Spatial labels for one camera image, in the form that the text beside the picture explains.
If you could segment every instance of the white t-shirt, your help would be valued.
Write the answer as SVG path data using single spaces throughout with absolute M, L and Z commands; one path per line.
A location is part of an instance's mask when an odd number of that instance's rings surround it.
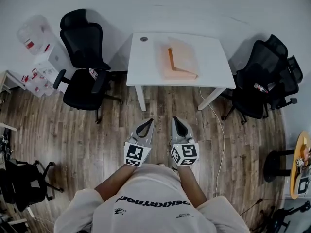
M 103 201 L 93 189 L 78 191 L 57 219 L 54 233 L 249 233 L 225 197 L 194 208 L 169 168 L 144 164 L 119 192 Z

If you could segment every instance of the desk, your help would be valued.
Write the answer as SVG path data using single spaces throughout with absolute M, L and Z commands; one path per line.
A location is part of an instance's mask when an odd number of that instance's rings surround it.
M 3 71 L 2 73 L 0 73 L 0 92 L 5 90 L 8 93 L 11 93 L 9 88 L 4 84 L 6 78 L 10 79 L 12 82 L 14 82 L 16 85 L 18 85 L 23 90 L 26 90 L 24 85 L 21 82 L 19 82 L 16 78 L 14 78 L 10 73 L 8 73 L 8 71 Z M 14 128 L 12 126 L 6 125 L 6 124 L 4 124 L 2 122 L 0 122 L 0 127 L 4 127 L 4 128 L 8 128 L 10 130 L 17 131 L 17 128 Z
M 165 80 L 161 65 L 170 65 L 169 55 L 163 55 L 170 47 L 168 37 L 183 41 L 193 47 L 198 62 L 198 77 L 195 80 Z M 140 107 L 146 111 L 143 86 L 194 86 L 214 87 L 215 90 L 198 106 L 203 110 L 227 88 L 235 83 L 218 39 L 182 33 L 134 33 L 127 73 L 127 86 L 134 86 Z
M 272 151 L 266 158 L 263 168 L 263 176 L 265 181 L 271 182 L 277 176 L 288 176 L 290 177 L 290 195 L 292 199 L 297 199 L 299 196 L 295 193 L 295 184 L 297 180 L 297 166 L 296 160 L 299 158 L 304 158 L 303 150 L 305 145 L 309 148 L 311 147 L 310 137 L 308 132 L 303 131 L 300 133 L 299 138 L 297 140 L 296 148 L 294 150 L 287 151 Z M 293 154 L 293 163 L 291 170 L 282 170 L 280 169 L 280 156 Z

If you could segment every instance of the red label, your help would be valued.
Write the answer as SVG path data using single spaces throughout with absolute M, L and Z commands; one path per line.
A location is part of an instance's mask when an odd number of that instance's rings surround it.
M 29 49 L 34 45 L 34 43 L 31 41 L 26 45 L 26 48 Z

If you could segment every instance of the forearm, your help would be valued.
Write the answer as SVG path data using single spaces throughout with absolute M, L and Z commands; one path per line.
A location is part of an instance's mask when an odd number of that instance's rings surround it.
M 206 196 L 201 190 L 195 176 L 189 166 L 178 166 L 178 173 L 181 182 L 189 201 L 195 208 L 207 201 Z
M 132 176 L 137 167 L 123 165 L 107 180 L 98 185 L 95 190 L 102 196 L 104 201 L 117 194 L 125 182 Z

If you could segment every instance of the person's left arm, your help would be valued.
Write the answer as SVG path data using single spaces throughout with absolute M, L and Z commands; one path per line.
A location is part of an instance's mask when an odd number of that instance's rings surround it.
M 123 165 L 95 189 L 76 192 L 66 211 L 56 220 L 54 233 L 90 232 L 96 208 L 116 195 L 135 170 L 135 166 Z

